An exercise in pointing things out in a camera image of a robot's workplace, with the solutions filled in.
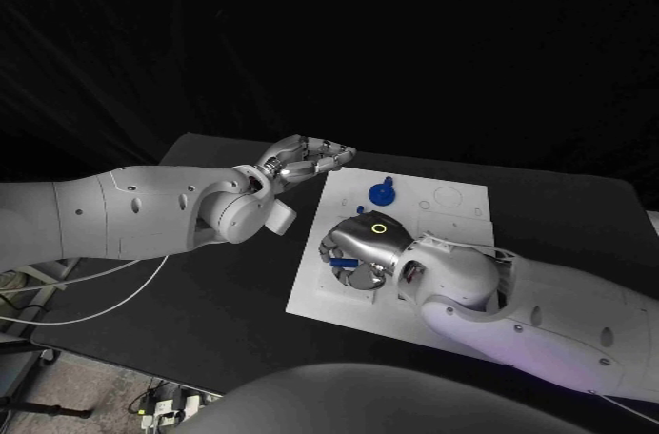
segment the yellow ring light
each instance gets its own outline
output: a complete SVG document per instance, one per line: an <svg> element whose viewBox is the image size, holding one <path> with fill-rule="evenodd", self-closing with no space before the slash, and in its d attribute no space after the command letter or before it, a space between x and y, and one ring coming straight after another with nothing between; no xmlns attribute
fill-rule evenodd
<svg viewBox="0 0 659 434"><path fill-rule="evenodd" d="M372 227L371 227L371 230L377 233L377 234L384 234L387 232L387 226L383 224L383 223L377 223Z"/></svg>

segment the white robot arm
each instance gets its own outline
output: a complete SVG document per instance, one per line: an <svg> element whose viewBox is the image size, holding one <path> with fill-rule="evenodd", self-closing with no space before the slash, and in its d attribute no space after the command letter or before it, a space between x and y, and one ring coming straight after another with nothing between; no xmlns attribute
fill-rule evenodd
<svg viewBox="0 0 659 434"><path fill-rule="evenodd" d="M659 303L577 269L479 250L494 249L414 239L377 211L321 244L339 282L378 289L390 277L434 332L557 385L659 403ZM344 257L364 262L355 271Z"/></svg>
<svg viewBox="0 0 659 434"><path fill-rule="evenodd" d="M354 148L292 136L254 166L120 168L70 182L0 184L0 272L74 257L143 260L240 243L296 212L274 195L342 167Z"/></svg>

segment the black curtain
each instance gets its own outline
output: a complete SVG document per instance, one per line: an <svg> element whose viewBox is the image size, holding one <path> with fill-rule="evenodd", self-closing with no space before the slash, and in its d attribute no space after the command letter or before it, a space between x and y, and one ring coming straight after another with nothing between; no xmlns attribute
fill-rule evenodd
<svg viewBox="0 0 659 434"><path fill-rule="evenodd" d="M618 177L658 209L658 1L0 0L2 180L299 133Z"/></svg>

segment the blue object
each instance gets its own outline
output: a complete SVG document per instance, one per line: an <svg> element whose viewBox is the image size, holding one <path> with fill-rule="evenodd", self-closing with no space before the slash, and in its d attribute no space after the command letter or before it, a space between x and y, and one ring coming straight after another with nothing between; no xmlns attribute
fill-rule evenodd
<svg viewBox="0 0 659 434"><path fill-rule="evenodd" d="M360 260L351 258L329 258L329 265L332 267L358 267Z"/></svg>
<svg viewBox="0 0 659 434"><path fill-rule="evenodd" d="M371 187L371 191L368 192L368 199L377 206L388 206L396 199L396 191L394 191L394 179L391 177L385 178L385 182L383 184L377 184Z"/></svg>

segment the white platform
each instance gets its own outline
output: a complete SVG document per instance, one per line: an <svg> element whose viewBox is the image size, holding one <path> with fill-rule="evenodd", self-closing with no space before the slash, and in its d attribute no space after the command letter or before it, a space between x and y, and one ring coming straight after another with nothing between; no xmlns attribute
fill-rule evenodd
<svg viewBox="0 0 659 434"><path fill-rule="evenodd" d="M378 207L368 199L368 191L387 176L394 179L397 196L390 206ZM334 226L358 215L358 206L394 217L413 237L429 230L449 240L495 244L488 187L354 168L331 172L286 311L494 361L426 327L407 302L398 299L391 280L378 291L358 291L335 279L331 265L319 256L319 245Z"/></svg>

